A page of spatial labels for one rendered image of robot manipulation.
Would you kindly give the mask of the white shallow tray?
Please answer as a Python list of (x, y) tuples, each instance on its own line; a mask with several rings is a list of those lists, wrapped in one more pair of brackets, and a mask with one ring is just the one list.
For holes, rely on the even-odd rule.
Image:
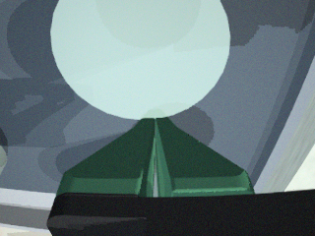
[(261, 193), (309, 189), (315, 189), (315, 89)]

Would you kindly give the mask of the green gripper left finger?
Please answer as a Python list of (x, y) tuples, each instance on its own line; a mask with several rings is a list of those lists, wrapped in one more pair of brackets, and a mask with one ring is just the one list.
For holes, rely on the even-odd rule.
[(63, 193), (152, 197), (155, 161), (155, 118), (142, 118), (134, 128), (67, 170), (55, 198)]

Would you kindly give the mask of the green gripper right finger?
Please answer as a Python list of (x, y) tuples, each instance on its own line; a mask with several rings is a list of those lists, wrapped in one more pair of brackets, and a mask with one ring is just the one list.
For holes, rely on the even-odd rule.
[(168, 117), (156, 118), (156, 138), (158, 197), (255, 194), (246, 170), (176, 127)]

